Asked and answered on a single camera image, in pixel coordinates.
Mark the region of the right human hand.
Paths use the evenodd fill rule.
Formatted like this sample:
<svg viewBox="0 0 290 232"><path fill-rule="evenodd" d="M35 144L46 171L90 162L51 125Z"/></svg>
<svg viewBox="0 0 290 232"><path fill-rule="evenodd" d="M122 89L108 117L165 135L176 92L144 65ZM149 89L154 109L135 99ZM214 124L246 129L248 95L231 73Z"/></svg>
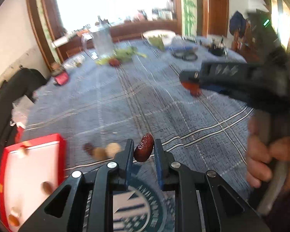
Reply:
<svg viewBox="0 0 290 232"><path fill-rule="evenodd" d="M290 136L283 137L266 146L259 139L258 123L255 117L248 122L249 136L247 140L247 181L253 188L261 187L262 182L272 180L273 172L269 163L273 159L289 163L289 170L284 181L283 191L290 191Z"/></svg>

